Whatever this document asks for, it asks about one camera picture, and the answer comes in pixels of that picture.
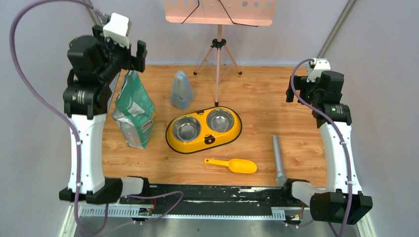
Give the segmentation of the green pet food bag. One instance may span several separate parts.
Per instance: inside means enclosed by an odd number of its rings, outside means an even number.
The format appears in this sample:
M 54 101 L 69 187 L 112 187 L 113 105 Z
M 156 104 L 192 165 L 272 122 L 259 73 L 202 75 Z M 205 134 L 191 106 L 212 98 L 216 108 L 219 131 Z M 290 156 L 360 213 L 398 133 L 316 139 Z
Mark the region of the green pet food bag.
M 124 76 L 112 118 L 130 147 L 147 147 L 154 127 L 155 105 L 141 82 L 138 71 L 130 70 Z

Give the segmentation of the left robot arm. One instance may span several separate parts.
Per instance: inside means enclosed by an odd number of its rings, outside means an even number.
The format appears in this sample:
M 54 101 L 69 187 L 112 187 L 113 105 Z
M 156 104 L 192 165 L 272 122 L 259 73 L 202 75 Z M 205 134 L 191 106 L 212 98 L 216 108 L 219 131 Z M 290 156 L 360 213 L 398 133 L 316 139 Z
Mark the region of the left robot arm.
M 63 93 L 64 117 L 70 123 L 72 165 L 60 200 L 115 203 L 130 196 L 139 204 L 151 199 L 150 183 L 141 176 L 109 178 L 103 174 L 102 136 L 121 70 L 145 69 L 145 42 L 131 54 L 128 26 L 95 25 L 91 35 L 73 39 L 67 57 L 71 70 Z

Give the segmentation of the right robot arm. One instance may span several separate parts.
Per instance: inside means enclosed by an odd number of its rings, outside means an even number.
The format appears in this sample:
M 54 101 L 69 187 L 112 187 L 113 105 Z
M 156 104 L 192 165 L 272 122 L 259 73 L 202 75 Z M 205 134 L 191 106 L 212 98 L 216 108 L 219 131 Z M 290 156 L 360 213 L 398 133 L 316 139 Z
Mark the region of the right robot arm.
M 283 185 L 283 202 L 295 206 L 302 202 L 310 207 L 315 221 L 355 225 L 373 207 L 371 196 L 363 194 L 351 151 L 352 118 L 350 108 L 340 102 L 344 75 L 323 71 L 313 81 L 307 76 L 290 78 L 286 101 L 308 105 L 316 119 L 327 159 L 327 186 L 320 190 L 309 181 L 287 179 Z

